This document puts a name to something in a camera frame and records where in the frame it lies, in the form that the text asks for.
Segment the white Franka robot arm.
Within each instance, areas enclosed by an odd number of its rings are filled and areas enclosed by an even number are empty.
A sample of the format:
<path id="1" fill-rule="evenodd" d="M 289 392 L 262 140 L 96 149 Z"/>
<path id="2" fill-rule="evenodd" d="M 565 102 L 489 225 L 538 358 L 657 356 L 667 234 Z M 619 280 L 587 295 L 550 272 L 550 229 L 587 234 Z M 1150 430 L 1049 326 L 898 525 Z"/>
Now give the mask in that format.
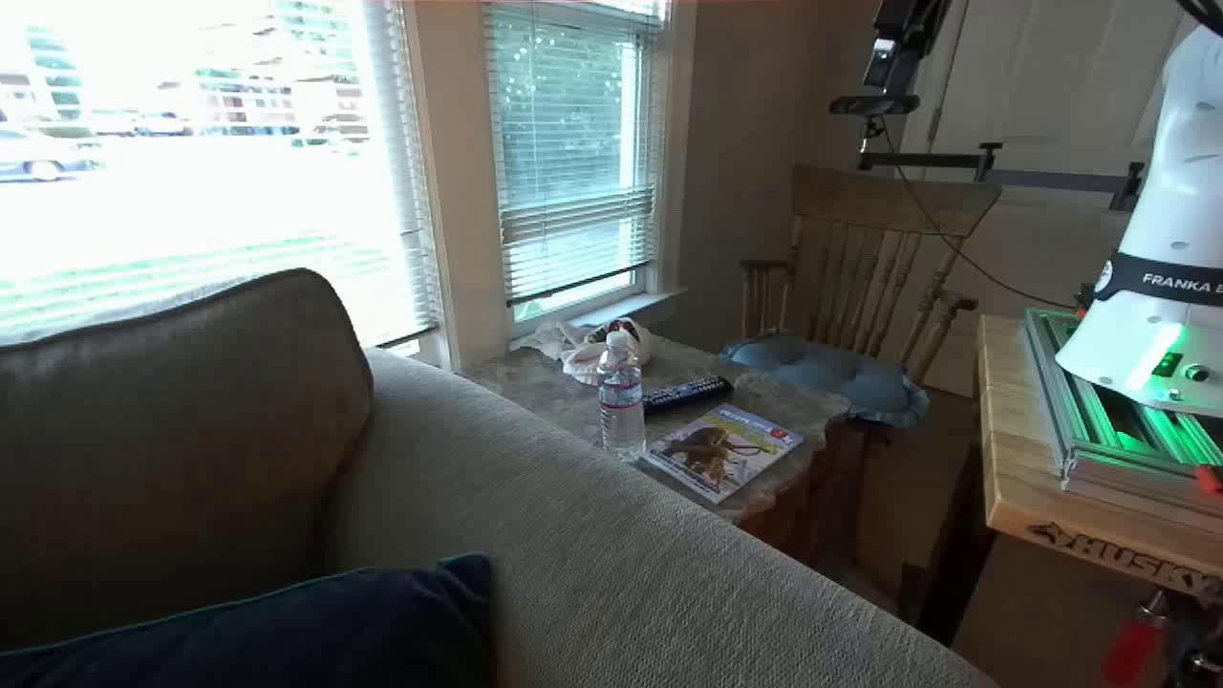
<path id="1" fill-rule="evenodd" d="M 1155 154 L 1114 253 L 1053 361 L 1140 405 L 1223 411 L 1223 7 L 1161 70 Z"/>

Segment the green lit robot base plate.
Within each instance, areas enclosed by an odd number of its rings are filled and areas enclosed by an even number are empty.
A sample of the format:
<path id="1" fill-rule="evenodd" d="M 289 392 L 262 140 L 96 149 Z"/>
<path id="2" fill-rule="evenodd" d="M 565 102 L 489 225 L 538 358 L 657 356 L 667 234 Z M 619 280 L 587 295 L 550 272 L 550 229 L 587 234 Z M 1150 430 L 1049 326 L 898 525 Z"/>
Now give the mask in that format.
<path id="1" fill-rule="evenodd" d="M 1220 421 L 1140 405 L 1109 386 L 1074 377 L 1053 361 L 1079 318 L 1029 309 L 1024 340 L 1053 423 L 1053 479 L 1110 489 L 1170 489 L 1173 498 L 1220 498 Z"/>

